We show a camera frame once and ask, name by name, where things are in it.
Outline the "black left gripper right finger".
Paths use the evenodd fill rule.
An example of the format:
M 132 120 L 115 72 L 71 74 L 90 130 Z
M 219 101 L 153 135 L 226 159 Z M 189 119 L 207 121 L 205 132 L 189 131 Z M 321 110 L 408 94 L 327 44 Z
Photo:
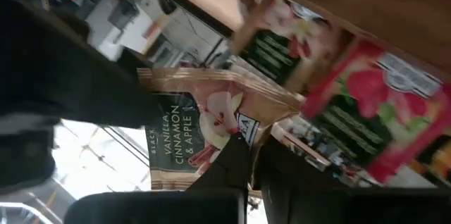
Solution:
M 338 192 L 346 185 L 333 180 L 276 138 L 261 147 L 256 166 L 269 224 L 344 223 L 347 200 Z

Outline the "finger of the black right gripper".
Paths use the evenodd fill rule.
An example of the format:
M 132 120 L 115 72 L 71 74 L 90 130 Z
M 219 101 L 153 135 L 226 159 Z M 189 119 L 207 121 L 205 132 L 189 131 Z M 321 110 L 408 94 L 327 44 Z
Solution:
M 159 100 L 54 13 L 1 0 L 1 116 L 141 127 Z

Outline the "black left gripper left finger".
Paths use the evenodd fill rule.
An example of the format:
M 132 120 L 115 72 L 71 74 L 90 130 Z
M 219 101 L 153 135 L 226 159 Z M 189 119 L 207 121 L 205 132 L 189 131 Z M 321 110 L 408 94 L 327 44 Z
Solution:
M 231 136 L 209 169 L 187 189 L 194 195 L 187 223 L 246 223 L 249 146 L 241 134 Z

